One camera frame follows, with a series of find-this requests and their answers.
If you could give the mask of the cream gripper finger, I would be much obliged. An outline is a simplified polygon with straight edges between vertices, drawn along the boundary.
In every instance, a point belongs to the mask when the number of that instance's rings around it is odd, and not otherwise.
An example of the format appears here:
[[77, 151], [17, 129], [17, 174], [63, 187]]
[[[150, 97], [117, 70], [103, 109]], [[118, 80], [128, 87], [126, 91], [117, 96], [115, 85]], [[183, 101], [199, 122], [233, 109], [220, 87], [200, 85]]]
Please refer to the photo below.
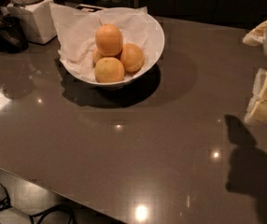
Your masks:
[[263, 21], [255, 28], [253, 28], [249, 33], [243, 38], [243, 43], [249, 46], [259, 46], [264, 44], [265, 40], [265, 30], [267, 26], [267, 21]]

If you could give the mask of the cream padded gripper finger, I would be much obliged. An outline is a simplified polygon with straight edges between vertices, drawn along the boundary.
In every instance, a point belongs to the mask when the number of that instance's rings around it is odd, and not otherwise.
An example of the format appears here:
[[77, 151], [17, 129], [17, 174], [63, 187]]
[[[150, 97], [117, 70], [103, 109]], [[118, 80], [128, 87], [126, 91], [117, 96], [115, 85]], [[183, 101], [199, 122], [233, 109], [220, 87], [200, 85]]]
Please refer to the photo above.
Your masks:
[[261, 68], [256, 74], [252, 93], [246, 109], [245, 123], [251, 126], [267, 123], [267, 70]]

